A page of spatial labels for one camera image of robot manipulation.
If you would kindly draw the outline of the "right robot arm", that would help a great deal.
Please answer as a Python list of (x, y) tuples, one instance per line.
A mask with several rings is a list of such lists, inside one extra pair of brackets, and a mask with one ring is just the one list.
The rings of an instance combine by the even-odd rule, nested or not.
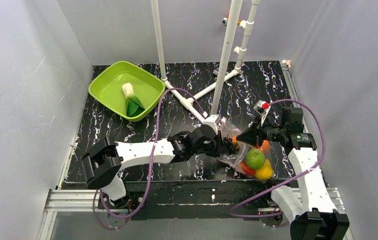
[(290, 224), (293, 240), (346, 240), (349, 219), (337, 210), (318, 167), (320, 157), (317, 144), (310, 133), (304, 131), (303, 110), (284, 107), (277, 124), (269, 122), (264, 115), (237, 136), (237, 140), (249, 145), (263, 141), (277, 142), (288, 154), (297, 179), (301, 198), (287, 185), (272, 188), (271, 199), (283, 211)]

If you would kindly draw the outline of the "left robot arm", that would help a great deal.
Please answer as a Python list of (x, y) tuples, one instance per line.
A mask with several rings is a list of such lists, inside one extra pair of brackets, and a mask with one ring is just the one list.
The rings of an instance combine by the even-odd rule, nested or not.
[(231, 138), (222, 137), (220, 131), (203, 124), (157, 142), (127, 143), (105, 137), (83, 154), (81, 162), (87, 188), (101, 189), (117, 201), (127, 194), (123, 180), (117, 175), (121, 170), (149, 163), (185, 162), (200, 154), (218, 158), (235, 152)]

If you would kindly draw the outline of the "fake bok choy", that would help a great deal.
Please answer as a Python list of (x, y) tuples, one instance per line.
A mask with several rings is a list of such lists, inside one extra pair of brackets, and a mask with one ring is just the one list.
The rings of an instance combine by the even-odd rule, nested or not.
[(125, 83), (122, 85), (122, 92), (125, 97), (125, 109), (128, 117), (135, 117), (145, 110), (144, 105), (139, 100), (134, 92), (133, 85), (131, 83)]

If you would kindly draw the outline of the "clear zip top bag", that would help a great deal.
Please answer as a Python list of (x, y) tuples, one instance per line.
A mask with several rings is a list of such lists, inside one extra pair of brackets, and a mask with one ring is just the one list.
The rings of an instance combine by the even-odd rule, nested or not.
[[(241, 130), (238, 129), (234, 124), (232, 124), (226, 118), (223, 118), (221, 120), (221, 126), (220, 126), (219, 130), (221, 131), (222, 139), (227, 137), (229, 139), (232, 139), (233, 141), (237, 141), (236, 137), (237, 137), (237, 135), (239, 135), (241, 133)], [(253, 147), (251, 145), (248, 145), (248, 144), (240, 142), (240, 141), (238, 141), (238, 143), (240, 144), (240, 150), (237, 154), (221, 155), (220, 157), (218, 157), (218, 160), (229, 165), (229, 166), (231, 166), (236, 172), (239, 172), (239, 173), (245, 175), (244, 172), (242, 171), (241, 167), (240, 167), (240, 163), (244, 162), (244, 157), (250, 149), (260, 149), (260, 148), (259, 147)], [(268, 157), (270, 156), (270, 152), (268, 154), (264, 154), (264, 155), (265, 155), (266, 159), (268, 159)]]

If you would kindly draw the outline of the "fake purple eggplant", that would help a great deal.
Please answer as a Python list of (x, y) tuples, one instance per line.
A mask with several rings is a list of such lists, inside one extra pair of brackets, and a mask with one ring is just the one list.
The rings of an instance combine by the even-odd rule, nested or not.
[(240, 150), (240, 144), (238, 141), (233, 141), (230, 138), (224, 139), (223, 144), (227, 148), (229, 155), (237, 154)]

